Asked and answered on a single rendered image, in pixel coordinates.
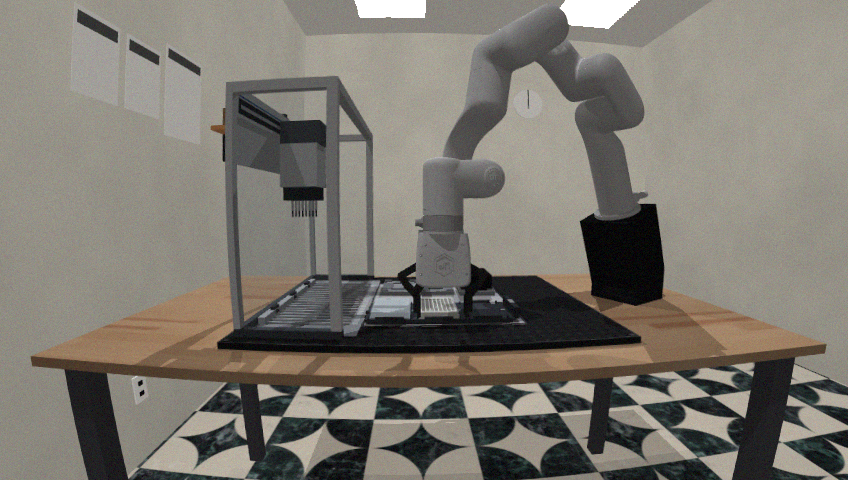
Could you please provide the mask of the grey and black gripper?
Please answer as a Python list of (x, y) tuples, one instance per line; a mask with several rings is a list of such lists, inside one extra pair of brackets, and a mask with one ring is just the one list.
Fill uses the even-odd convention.
[[(417, 284), (413, 286), (406, 277), (415, 271)], [(478, 279), (469, 286), (471, 271), (478, 275)], [(421, 317), (420, 292), (424, 287), (463, 287), (463, 312), (465, 317), (469, 317), (473, 296), (482, 287), (488, 273), (471, 263), (468, 233), (463, 230), (423, 230), (418, 236), (416, 263), (399, 272), (397, 277), (413, 297), (413, 313), (417, 313), (417, 318)]]

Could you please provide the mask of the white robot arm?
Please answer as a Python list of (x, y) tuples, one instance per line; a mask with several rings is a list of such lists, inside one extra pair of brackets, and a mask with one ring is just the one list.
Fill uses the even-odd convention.
[(648, 192), (632, 193), (624, 146), (613, 131), (642, 122), (642, 99), (615, 56), (581, 57), (566, 39), (568, 32), (566, 13), (557, 5), (545, 4), (476, 45), (464, 109), (443, 156), (423, 164), (424, 216), (415, 219), (415, 226), (423, 228), (419, 233), (462, 231), (463, 196), (489, 198), (501, 191), (505, 183), (501, 166), (472, 157), (481, 139), (506, 115), (512, 72), (534, 61), (567, 100), (582, 101), (575, 110), (575, 122), (596, 192), (599, 209), (594, 217), (611, 221), (640, 212), (638, 201)]

